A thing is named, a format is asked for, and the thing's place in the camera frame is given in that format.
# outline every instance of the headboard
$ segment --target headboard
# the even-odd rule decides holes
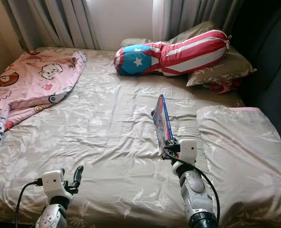
[[[231,43],[258,69],[239,89],[244,103],[259,107],[281,136],[281,0],[245,0]]]

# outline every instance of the gray curtain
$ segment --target gray curtain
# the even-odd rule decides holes
[[[86,0],[3,0],[25,50],[99,49]]]
[[[170,38],[207,20],[213,21],[227,35],[244,0],[172,0]]]

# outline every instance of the mattress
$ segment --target mattress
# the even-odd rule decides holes
[[[70,55],[72,48],[49,49]],[[237,93],[216,95],[186,87],[185,76],[127,77],[116,73],[114,52],[83,50],[86,67],[60,103],[4,133],[0,144],[0,221],[13,222],[19,193],[47,171],[64,168],[72,181],[84,166],[79,193],[68,210],[68,227],[183,227],[178,177],[162,160],[151,111],[166,99],[177,139],[197,139],[196,165],[208,173],[196,113],[207,105],[243,106]],[[32,224],[47,198],[30,186],[19,220]]]

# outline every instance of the cartoon print blanket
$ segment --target cartoon print blanket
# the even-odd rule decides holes
[[[85,66],[77,51],[64,56],[51,51],[25,52],[0,76],[0,140],[4,131],[61,101]]]

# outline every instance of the curtain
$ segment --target curtain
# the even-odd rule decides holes
[[[207,20],[230,34],[244,0],[154,0],[153,37],[168,40]]]
[[[99,49],[86,0],[2,0],[25,50]]]

